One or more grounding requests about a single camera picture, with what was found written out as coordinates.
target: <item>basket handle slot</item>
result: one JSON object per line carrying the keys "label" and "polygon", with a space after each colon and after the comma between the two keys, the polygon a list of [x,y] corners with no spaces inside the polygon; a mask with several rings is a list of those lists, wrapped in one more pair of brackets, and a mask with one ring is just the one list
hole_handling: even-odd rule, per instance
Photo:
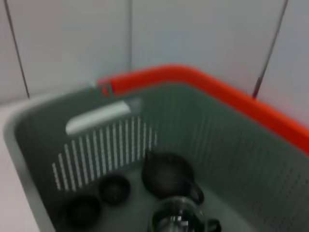
{"label": "basket handle slot", "polygon": [[74,135],[112,119],[141,111],[141,99],[117,101],[71,118],[66,124],[67,135]]}

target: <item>gray plastic basket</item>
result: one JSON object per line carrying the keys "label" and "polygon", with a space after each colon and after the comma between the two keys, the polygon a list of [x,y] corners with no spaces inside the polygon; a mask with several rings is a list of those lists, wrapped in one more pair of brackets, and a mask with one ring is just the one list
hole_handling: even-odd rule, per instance
{"label": "gray plastic basket", "polygon": [[[67,135],[72,118],[119,101],[130,113]],[[145,149],[189,160],[205,191],[204,210],[221,220],[225,232],[309,231],[304,152],[189,85],[163,83],[109,97],[100,88],[72,93],[19,115],[6,142],[17,169],[21,159],[27,166],[19,175],[44,232],[74,231],[61,219],[63,204],[78,194],[97,194],[98,182],[112,172],[128,176],[130,199],[119,208],[103,206],[98,225],[87,231],[146,231],[157,200],[140,181]],[[27,191],[31,181],[47,213]],[[46,227],[44,214],[52,226]]]}

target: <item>teapot handle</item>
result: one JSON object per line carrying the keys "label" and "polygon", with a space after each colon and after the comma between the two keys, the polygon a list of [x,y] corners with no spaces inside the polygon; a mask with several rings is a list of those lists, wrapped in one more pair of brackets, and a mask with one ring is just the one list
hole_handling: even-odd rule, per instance
{"label": "teapot handle", "polygon": [[186,180],[192,187],[192,189],[197,193],[197,197],[191,196],[190,198],[196,203],[196,204],[201,204],[204,201],[204,193],[201,190],[201,188],[192,180],[187,179]]}

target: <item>teapot lid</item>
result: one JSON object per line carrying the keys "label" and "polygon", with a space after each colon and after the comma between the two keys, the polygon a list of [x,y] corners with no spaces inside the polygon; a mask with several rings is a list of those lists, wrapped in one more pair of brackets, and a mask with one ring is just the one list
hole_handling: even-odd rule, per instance
{"label": "teapot lid", "polygon": [[184,178],[193,179],[194,177],[193,169],[188,161],[174,153],[147,152],[144,171],[152,179],[159,178],[169,182],[179,182]]}

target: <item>laundry basket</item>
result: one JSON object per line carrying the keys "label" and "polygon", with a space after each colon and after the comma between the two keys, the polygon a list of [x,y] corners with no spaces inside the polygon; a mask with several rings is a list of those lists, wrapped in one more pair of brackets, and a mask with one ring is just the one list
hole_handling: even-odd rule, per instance
{"label": "laundry basket", "polygon": [[[102,177],[113,172],[129,176],[132,199],[103,212],[100,225],[88,231],[124,231],[121,225],[146,231],[155,202],[139,183],[146,149],[184,156],[209,195],[252,231],[309,231],[309,132],[188,67],[124,74],[33,107],[12,119],[6,143],[13,160],[24,160],[57,231],[71,231],[62,227],[63,204],[95,194]],[[34,215],[42,214],[32,202]],[[226,217],[224,231],[236,231],[233,223],[242,222]]]}

